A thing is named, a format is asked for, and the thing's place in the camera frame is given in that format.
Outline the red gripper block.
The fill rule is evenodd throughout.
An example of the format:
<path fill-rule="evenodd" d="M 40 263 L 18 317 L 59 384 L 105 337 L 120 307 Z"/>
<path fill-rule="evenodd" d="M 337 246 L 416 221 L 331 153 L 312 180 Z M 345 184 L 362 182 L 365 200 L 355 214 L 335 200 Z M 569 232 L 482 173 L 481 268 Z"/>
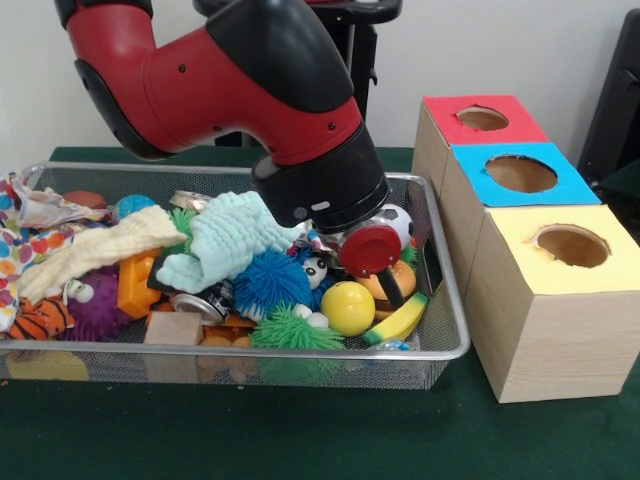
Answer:
<path fill-rule="evenodd" d="M 407 299 L 409 268 L 392 266 L 401 253 L 399 234 L 386 224 L 360 223 L 345 230 L 339 242 L 340 265 L 352 276 L 368 278 L 383 270 L 383 291 L 392 307 L 401 307 Z"/>

